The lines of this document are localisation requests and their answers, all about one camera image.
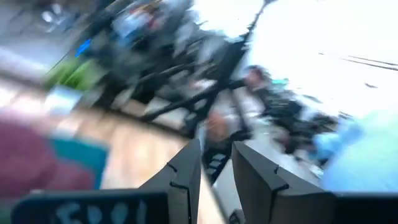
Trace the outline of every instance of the wooden floor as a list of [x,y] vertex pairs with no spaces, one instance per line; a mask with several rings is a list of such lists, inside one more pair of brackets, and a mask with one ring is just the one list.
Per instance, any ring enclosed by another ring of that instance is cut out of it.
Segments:
[[[187,140],[158,129],[100,111],[74,111],[66,117],[53,117],[43,111],[43,94],[20,86],[0,85],[3,119],[31,125],[43,134],[66,131],[110,147],[103,177],[104,189],[135,188],[152,177]],[[206,180],[201,180],[198,223],[224,223]]]

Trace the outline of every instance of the blue object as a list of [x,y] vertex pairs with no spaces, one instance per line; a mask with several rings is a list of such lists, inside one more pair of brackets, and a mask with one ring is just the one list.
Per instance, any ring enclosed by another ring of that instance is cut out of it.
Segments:
[[364,134],[362,124],[358,121],[343,121],[335,133],[316,134],[313,143],[316,153],[309,154],[312,159],[329,159],[350,144],[359,141]]
[[84,43],[82,43],[79,48],[76,50],[75,57],[79,57],[84,51],[86,51],[91,44],[91,39],[86,40]]
[[81,139],[50,138],[51,145],[60,159],[71,160],[91,170],[95,175],[95,189],[100,189],[105,170],[108,148]]
[[321,187],[333,192],[398,192],[398,111],[378,111],[356,123],[362,134],[350,142],[355,136],[350,130],[355,129],[341,130],[341,147],[324,170]]

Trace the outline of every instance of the blue shirt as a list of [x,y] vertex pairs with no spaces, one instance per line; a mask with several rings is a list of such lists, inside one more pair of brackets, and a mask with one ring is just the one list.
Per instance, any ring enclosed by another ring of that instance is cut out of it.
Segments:
[[398,192],[398,113],[377,111],[315,136],[317,158],[330,158],[321,187],[334,192]]

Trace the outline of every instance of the green plant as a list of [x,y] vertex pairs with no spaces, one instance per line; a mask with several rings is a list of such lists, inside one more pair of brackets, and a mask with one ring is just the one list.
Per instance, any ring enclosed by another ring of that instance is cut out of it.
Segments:
[[45,86],[52,88],[55,85],[63,85],[74,90],[88,90],[93,85],[94,66],[92,60],[81,63],[77,58],[61,62],[50,71]]

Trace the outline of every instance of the maroon fabric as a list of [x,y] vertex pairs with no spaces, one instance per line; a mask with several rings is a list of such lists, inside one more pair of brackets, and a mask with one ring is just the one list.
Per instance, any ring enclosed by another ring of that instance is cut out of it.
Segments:
[[92,189],[94,176],[56,158],[45,138],[31,129],[0,121],[0,198],[31,190]]

